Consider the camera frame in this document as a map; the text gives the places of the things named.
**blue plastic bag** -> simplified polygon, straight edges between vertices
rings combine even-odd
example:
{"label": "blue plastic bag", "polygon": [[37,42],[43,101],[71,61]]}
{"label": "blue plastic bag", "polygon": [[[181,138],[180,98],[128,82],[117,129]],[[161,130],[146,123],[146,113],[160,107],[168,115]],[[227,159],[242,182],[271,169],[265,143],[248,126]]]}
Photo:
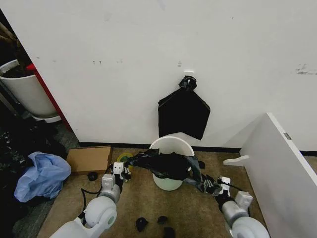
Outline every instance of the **blue plastic bag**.
{"label": "blue plastic bag", "polygon": [[29,158],[34,166],[19,179],[14,192],[16,199],[27,202],[35,196],[56,197],[70,175],[70,165],[60,156],[42,152],[34,152]]}

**black cable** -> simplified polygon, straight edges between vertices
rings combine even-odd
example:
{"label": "black cable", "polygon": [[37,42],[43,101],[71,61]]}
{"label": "black cable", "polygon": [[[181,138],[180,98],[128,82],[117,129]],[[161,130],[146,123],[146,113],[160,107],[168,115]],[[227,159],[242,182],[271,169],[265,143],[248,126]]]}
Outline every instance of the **black cable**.
{"label": "black cable", "polygon": [[[107,171],[111,168],[111,166],[112,166],[112,165],[109,165],[109,166],[108,166],[108,168],[107,168],[106,171],[105,171],[105,174],[106,174]],[[103,188],[103,185],[100,186],[100,189],[99,189],[97,192],[90,192],[90,191],[87,191],[87,190],[85,190],[85,189],[83,189],[83,188],[80,189],[80,190],[81,190],[81,193],[83,194],[83,198],[84,198],[84,207],[83,207],[83,211],[82,211],[81,214],[78,216],[79,218],[84,217],[84,211],[85,211],[85,209],[86,209],[86,195],[85,195],[85,193],[88,193],[88,194],[97,194],[97,195],[99,195],[102,188]]]}
{"label": "black cable", "polygon": [[[228,186],[230,186],[230,187],[233,187],[233,188],[235,188],[236,190],[243,191],[242,189],[238,188],[238,187],[235,186],[235,185],[227,184],[227,183],[225,183],[225,182],[222,182],[222,183],[225,184],[225,185],[228,185]],[[251,217],[250,206],[248,207],[248,214],[249,214],[249,217]]]}

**black fabric hanging on wall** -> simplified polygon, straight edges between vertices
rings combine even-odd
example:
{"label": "black fabric hanging on wall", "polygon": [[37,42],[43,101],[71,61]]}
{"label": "black fabric hanging on wall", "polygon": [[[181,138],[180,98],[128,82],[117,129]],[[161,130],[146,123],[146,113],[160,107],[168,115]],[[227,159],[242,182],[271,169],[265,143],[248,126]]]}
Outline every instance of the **black fabric hanging on wall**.
{"label": "black fabric hanging on wall", "polygon": [[159,136],[183,132],[201,140],[210,114],[210,107],[193,90],[196,79],[185,76],[180,89],[158,102]]}

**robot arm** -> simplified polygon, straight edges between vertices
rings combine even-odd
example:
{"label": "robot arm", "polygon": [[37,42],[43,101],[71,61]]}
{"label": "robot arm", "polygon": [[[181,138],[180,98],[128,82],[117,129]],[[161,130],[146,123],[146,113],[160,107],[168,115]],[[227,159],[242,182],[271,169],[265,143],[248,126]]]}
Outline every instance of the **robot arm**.
{"label": "robot arm", "polygon": [[122,162],[115,162],[113,174],[102,177],[102,189],[98,197],[88,203],[79,217],[65,223],[51,237],[98,238],[113,225],[117,217],[116,204],[122,192],[122,184],[129,177],[128,168]]}
{"label": "robot arm", "polygon": [[219,177],[217,181],[206,175],[205,192],[215,197],[219,210],[226,221],[225,228],[233,238],[269,238],[266,228],[258,220],[249,217],[248,208],[253,197],[238,191],[235,199],[230,197],[230,178]]}
{"label": "robot arm", "polygon": [[[123,162],[113,164],[113,174],[102,177],[102,189],[84,211],[84,216],[67,222],[60,227],[52,238],[97,238],[114,223],[117,212],[116,204],[122,192],[122,184],[130,179],[130,172]],[[233,238],[269,238],[265,227],[257,220],[249,217],[248,207],[253,197],[239,191],[235,199],[230,197],[230,179],[220,177],[215,181],[208,175],[202,175],[204,185],[202,191],[212,195],[218,203],[226,221],[225,227]]]}

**black baseboard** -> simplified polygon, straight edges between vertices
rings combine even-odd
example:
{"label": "black baseboard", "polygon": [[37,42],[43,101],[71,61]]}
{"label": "black baseboard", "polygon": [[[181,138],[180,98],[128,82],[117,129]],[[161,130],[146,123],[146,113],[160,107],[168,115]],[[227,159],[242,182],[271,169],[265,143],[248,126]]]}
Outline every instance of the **black baseboard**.
{"label": "black baseboard", "polygon": [[[111,147],[117,148],[137,148],[137,149],[148,149],[150,144],[129,144],[129,143],[97,143],[97,142],[79,142],[81,147],[89,146],[104,146],[110,145]],[[241,148],[228,148],[228,147],[205,147],[205,146],[193,146],[194,151],[207,151],[207,152],[226,152],[226,153],[239,153]],[[302,155],[305,156],[316,156],[317,151],[302,151]]]}
{"label": "black baseboard", "polygon": [[301,150],[302,155],[317,156],[317,151]]}
{"label": "black baseboard", "polygon": [[111,147],[117,147],[117,148],[137,148],[137,149],[148,149],[150,147],[150,144],[100,143],[100,142],[79,142],[79,145],[80,147],[110,145]]}

